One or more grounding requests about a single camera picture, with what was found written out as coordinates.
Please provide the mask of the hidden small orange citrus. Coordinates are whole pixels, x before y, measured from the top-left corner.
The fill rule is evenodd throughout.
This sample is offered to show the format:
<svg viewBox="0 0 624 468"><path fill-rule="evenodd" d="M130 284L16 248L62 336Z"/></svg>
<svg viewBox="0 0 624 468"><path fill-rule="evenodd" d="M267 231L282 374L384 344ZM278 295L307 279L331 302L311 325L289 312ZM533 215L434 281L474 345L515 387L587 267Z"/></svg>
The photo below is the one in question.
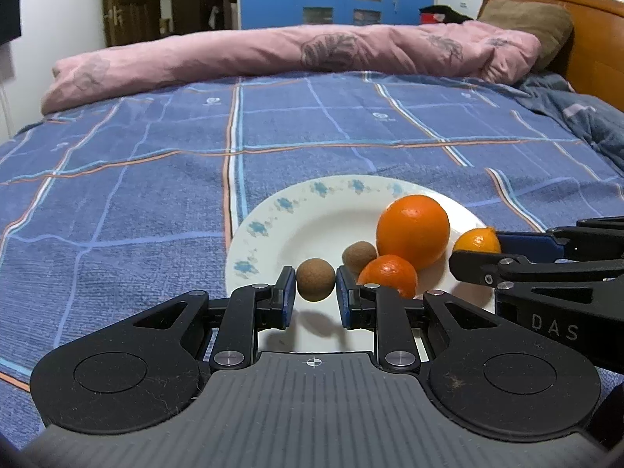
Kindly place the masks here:
<svg viewBox="0 0 624 468"><path fill-rule="evenodd" d="M501 253L501 245L493 227L479 227L468 230L454 244L453 252Z"/></svg>

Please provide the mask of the mandarin orange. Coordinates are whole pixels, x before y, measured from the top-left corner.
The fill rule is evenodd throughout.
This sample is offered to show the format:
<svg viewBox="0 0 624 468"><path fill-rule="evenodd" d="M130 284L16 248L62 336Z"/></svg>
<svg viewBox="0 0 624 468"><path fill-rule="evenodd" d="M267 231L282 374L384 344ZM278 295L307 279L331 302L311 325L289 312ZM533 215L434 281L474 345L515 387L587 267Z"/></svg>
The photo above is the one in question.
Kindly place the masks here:
<svg viewBox="0 0 624 468"><path fill-rule="evenodd" d="M404 299L416 297L418 274L405 259L384 255L369 262L358 275L358 285L375 283L395 289Z"/></svg>

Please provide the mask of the small brown longan on plate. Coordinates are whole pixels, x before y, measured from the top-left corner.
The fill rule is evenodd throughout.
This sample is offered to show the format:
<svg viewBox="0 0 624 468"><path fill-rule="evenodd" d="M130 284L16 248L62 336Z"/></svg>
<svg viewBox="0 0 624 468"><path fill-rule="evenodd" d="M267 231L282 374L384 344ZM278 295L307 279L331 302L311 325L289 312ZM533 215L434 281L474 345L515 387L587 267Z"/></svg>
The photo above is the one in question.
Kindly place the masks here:
<svg viewBox="0 0 624 468"><path fill-rule="evenodd" d="M358 277L361 271L377 257L376 248L367 241L355 242L346 247L342 253L343 264L354 277Z"/></svg>

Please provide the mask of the large orange on plate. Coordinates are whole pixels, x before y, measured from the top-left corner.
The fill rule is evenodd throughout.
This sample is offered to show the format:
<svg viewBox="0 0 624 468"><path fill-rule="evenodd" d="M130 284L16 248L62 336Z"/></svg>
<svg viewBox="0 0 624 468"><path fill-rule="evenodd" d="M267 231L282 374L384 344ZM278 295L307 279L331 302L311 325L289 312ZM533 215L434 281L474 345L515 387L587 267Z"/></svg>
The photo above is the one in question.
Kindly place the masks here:
<svg viewBox="0 0 624 468"><path fill-rule="evenodd" d="M380 256L398 256L416 271L435 264L450 240L446 211L426 195L407 195L391 203L376 224Z"/></svg>

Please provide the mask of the white floral plate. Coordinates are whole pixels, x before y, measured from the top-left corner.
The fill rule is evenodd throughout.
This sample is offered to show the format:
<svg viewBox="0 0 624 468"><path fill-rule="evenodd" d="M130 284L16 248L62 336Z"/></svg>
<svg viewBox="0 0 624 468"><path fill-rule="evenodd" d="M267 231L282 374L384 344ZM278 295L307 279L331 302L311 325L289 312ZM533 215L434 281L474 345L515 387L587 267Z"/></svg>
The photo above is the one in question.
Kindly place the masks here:
<svg viewBox="0 0 624 468"><path fill-rule="evenodd" d="M299 267L310 258L339 267L349 245L376 241L381 213L406 195L436 200L450 220L452 241L483 224L456 201L420 185L372 175L320 177L271 195L240 224L227 253L226 290L272 284L284 267ZM364 352L372 350L373 335L343 328L336 296L319 302L297 297L290 326L260 332L258 347L272 352Z"/></svg>

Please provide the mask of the grey-blue blanket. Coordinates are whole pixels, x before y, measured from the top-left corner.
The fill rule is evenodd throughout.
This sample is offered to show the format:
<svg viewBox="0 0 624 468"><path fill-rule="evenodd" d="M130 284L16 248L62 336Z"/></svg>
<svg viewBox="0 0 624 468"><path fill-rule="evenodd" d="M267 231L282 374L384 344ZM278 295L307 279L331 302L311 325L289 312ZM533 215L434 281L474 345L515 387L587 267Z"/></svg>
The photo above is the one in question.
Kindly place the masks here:
<svg viewBox="0 0 624 468"><path fill-rule="evenodd" d="M523 107L555 119L623 173L622 111L600 98L575 92L563 76L555 73L530 74L515 88L523 92L516 97Z"/></svg>

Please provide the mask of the wooden headboard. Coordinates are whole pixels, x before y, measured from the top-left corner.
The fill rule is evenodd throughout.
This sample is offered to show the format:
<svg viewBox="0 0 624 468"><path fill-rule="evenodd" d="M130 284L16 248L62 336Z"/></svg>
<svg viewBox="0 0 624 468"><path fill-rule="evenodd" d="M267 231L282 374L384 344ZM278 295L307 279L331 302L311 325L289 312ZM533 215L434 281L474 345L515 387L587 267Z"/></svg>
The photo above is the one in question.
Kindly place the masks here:
<svg viewBox="0 0 624 468"><path fill-rule="evenodd" d="M491 0L482 0L488 4ZM576 91L623 108L624 4L619 0L512 0L563 6L574 30L552 67Z"/></svg>

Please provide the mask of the blue plaid bed sheet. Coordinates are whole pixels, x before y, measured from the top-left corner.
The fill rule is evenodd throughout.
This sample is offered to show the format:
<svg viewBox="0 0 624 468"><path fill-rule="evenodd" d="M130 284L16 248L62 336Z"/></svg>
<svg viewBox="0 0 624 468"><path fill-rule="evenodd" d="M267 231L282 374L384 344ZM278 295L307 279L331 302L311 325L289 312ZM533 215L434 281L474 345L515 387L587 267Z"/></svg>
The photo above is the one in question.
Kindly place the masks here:
<svg viewBox="0 0 624 468"><path fill-rule="evenodd" d="M1 430L41 431L34 366L189 289L264 199L322 176L435 190L501 230L623 211L623 173L515 86L376 72L228 78L46 116L1 147Z"/></svg>

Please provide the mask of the brown pillow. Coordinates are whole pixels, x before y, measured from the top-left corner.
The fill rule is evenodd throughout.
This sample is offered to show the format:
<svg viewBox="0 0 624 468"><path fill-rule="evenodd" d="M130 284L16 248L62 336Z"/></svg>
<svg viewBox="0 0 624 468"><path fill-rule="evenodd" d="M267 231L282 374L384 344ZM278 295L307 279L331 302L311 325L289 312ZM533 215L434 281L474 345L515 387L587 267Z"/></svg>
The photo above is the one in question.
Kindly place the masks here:
<svg viewBox="0 0 624 468"><path fill-rule="evenodd" d="M574 29L572 15L567 9L542 2L491 0L478 20L497 28L534 35L541 43L541 53L533 67L535 72L549 67L566 46Z"/></svg>

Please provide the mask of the pink rolled quilt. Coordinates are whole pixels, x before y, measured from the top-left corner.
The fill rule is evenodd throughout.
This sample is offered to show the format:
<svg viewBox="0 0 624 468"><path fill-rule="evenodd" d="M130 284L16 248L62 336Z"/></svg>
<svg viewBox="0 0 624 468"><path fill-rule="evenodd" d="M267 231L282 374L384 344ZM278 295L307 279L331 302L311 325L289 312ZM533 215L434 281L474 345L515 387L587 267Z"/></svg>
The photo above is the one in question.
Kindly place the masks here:
<svg viewBox="0 0 624 468"><path fill-rule="evenodd" d="M307 24L170 36L57 61L44 115L108 98L226 77L377 71L513 85L541 53L532 34L461 24Z"/></svg>

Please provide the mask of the red and black bag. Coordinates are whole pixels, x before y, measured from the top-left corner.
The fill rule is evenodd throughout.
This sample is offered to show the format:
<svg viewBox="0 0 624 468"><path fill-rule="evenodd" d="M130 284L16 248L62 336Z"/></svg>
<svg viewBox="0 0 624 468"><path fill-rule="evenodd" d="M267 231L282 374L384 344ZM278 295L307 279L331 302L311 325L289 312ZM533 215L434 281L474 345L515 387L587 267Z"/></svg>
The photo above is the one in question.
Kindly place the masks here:
<svg viewBox="0 0 624 468"><path fill-rule="evenodd" d="M420 24L461 24L465 21L471 21L472 18L460 14L448 5L428 5L421 7Z"/></svg>

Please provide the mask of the brown wooden door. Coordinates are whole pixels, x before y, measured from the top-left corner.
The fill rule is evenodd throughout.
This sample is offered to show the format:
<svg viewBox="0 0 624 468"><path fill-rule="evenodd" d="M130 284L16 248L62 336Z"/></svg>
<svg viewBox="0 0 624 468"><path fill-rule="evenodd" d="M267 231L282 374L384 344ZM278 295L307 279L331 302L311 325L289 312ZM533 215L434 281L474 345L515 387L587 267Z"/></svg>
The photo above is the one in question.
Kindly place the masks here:
<svg viewBox="0 0 624 468"><path fill-rule="evenodd" d="M160 0L103 0L107 46L156 40L161 37Z"/></svg>

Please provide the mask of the black wall television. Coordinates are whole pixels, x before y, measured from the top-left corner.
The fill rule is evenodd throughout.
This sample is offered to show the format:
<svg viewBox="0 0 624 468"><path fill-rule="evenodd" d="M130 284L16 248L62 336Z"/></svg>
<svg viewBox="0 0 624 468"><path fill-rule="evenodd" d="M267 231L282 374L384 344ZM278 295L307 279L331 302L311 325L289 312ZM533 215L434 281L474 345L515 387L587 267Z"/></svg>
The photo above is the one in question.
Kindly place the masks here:
<svg viewBox="0 0 624 468"><path fill-rule="evenodd" d="M0 44L21 36L20 0L0 0Z"/></svg>

